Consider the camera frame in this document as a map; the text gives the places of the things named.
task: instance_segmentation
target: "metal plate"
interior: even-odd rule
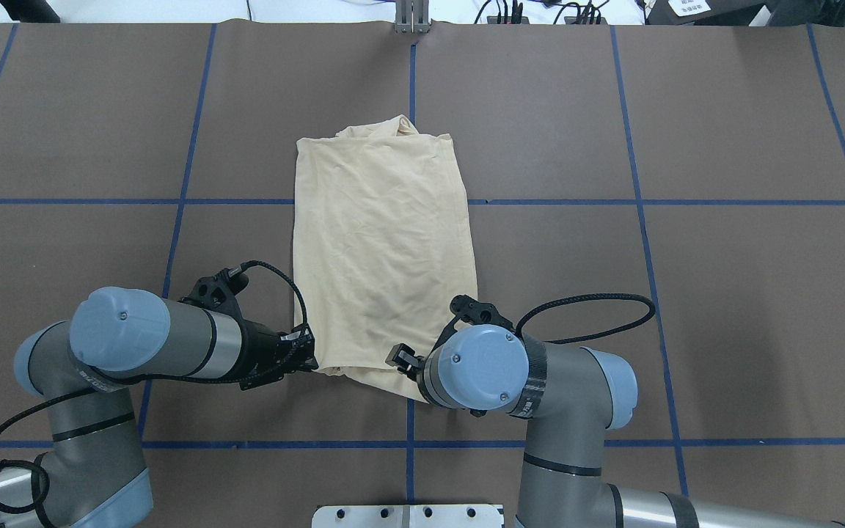
[[[503,526],[504,507],[499,505],[320,507],[312,517],[312,528],[503,528]]]

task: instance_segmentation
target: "folded fabric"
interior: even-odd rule
[[[423,401],[390,348],[429,352],[449,301],[478,294],[452,138],[399,116],[297,145],[292,265],[319,372]]]

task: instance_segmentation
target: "silver metal ring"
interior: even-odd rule
[[[214,380],[224,377],[224,374],[230,372],[230,369],[237,364],[238,358],[241,357],[241,349],[244,347],[244,335],[241,333],[241,327],[239,327],[237,321],[224,314],[210,310],[205,311],[211,315],[211,320],[214,321],[217,340],[214,342],[214,350],[211,352],[211,357],[208,358],[207,363],[191,377]]]

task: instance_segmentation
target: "black cable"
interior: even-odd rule
[[[292,291],[295,292],[296,298],[299,300],[299,307],[301,307],[302,311],[302,324],[308,324],[308,311],[305,308],[305,300],[302,298],[301,291],[299,291],[298,285],[288,275],[284,274],[278,268],[269,264],[268,262],[263,262],[262,260],[249,260],[244,262],[239,266],[239,273],[244,273],[245,271],[249,270],[252,267],[261,267],[267,268],[267,270],[272,271],[273,274],[279,275],[279,278],[285,281],[286,284],[289,284],[289,287],[292,288]],[[266,375],[270,375],[279,368],[285,367],[288,362],[292,359],[292,356],[296,354],[298,350],[296,348],[291,348],[288,354],[285,354],[285,357],[282,360],[279,360],[277,364],[273,365],[262,372],[257,372],[256,374],[245,375],[243,378],[236,378],[235,380],[205,380],[204,378],[188,378],[184,375],[165,375],[165,374],[144,374],[144,375],[134,375],[131,378],[124,378],[124,380],[115,380],[115,378],[111,378],[108,375],[105,375],[103,372],[98,370],[97,368],[91,367],[94,371],[97,371],[101,375],[104,375],[109,380],[120,382],[121,384],[136,384],[138,381],[143,380],[171,380],[171,381],[187,381],[189,384],[243,384],[246,381],[255,381],[259,378],[265,377]],[[14,415],[13,417],[4,421],[2,425],[0,425],[0,435],[6,431],[6,429],[12,427],[17,422],[30,417],[33,414],[36,414],[38,411],[43,411],[45,408],[53,407],[58,403],[63,401],[67,401],[68,399],[73,399],[75,397],[81,397],[82,395],[89,395],[96,393],[96,389],[93,387],[87,387],[85,389],[81,389],[79,391],[74,391],[73,393],[61,395],[61,397],[56,397],[53,399],[49,399],[43,403],[37,404],[32,408],[28,408],[25,411],[19,412],[19,414]],[[36,464],[34,462],[29,461],[10,461],[7,459],[6,461],[0,462],[0,468],[7,468],[7,467],[18,467],[26,469],[32,474],[37,475],[38,478],[38,485],[40,485],[40,493],[37,496],[32,497],[32,502],[29,505],[24,505],[23,507],[13,507],[12,505],[6,505],[3,502],[0,502],[0,511],[3,513],[9,514],[21,514],[26,513],[29,511],[34,511],[37,508],[40,508],[44,504],[44,500],[47,498],[48,491],[51,487],[51,479],[48,477],[48,472],[41,467],[40,464]]]
[[[27,417],[30,417],[33,414],[36,414],[36,412],[38,411],[44,411],[45,408],[53,407],[54,405],[57,405],[58,403],[61,403],[63,401],[67,401],[68,399],[81,397],[82,395],[89,395],[95,392],[96,389],[94,389],[93,387],[87,387],[79,391],[74,391],[70,394],[61,395],[61,397],[51,398],[48,401],[45,401],[44,403],[37,404],[32,408],[28,408],[25,411],[19,412],[19,414],[16,414],[13,417],[7,419],[2,423],[2,425],[0,425],[0,436],[2,436],[6,429],[12,427],[17,422]],[[51,487],[51,479],[48,477],[48,472],[44,471],[44,468],[41,467],[41,465],[29,461],[2,461],[0,463],[0,468],[26,469],[32,472],[33,475],[37,475],[38,482],[40,482],[40,493],[36,497],[32,497],[31,504],[24,505],[23,507],[13,507],[12,505],[6,505],[3,502],[0,502],[1,512],[17,515],[20,513],[34,511],[35,508],[40,507],[44,504],[44,499],[47,498],[48,491]]]
[[[487,6],[490,3],[491,3],[491,0],[484,0],[484,3],[482,4],[482,9],[478,10],[478,14],[475,15],[475,21],[473,21],[473,23],[478,23],[478,21],[480,20],[480,15],[482,15],[482,13],[484,13],[484,10],[487,9]]]
[[[299,291],[298,285],[289,278],[288,275],[284,274],[278,268],[269,264],[268,262],[263,262],[262,260],[248,260],[241,264],[241,273],[244,271],[249,270],[249,268],[259,266],[261,268],[267,268],[267,270],[272,271],[273,274],[279,275],[279,278],[285,281],[285,284],[288,284],[289,287],[292,288],[292,291],[295,292],[296,298],[299,300],[299,308],[302,310],[302,324],[308,322],[308,311],[305,310],[305,300],[302,298],[302,292]]]
[[[520,321],[517,322],[517,327],[513,329],[513,333],[517,337],[521,337],[521,331],[523,331],[524,325],[527,324],[527,321],[531,320],[534,315],[549,310],[550,308],[565,307],[567,304],[585,303],[585,301],[637,301],[637,303],[647,305],[648,313],[639,320],[621,325],[618,328],[600,331],[596,334],[580,335],[580,337],[556,339],[553,341],[547,341],[547,343],[553,343],[554,345],[565,345],[568,343],[589,341],[591,339],[598,339],[600,337],[606,337],[607,335],[617,334],[620,333],[620,331],[631,330],[631,328],[636,328],[640,325],[643,325],[644,323],[651,320],[651,318],[654,317],[654,313],[656,312],[656,307],[654,307],[654,303],[649,298],[641,295],[635,295],[634,293],[589,293],[586,295],[577,295],[575,297],[558,298],[556,301],[550,301],[549,303],[540,304],[539,307],[533,308],[533,310],[527,312],[527,314],[524,315],[523,318],[520,318]]]
[[[567,2],[566,4],[563,4],[563,6],[560,7],[560,12],[556,13],[556,18],[553,19],[553,24],[556,24],[558,21],[560,21],[560,16],[563,14],[563,11],[566,11],[567,7],[576,7],[576,18],[579,18],[579,14],[582,11],[582,6],[580,6],[578,2]]]

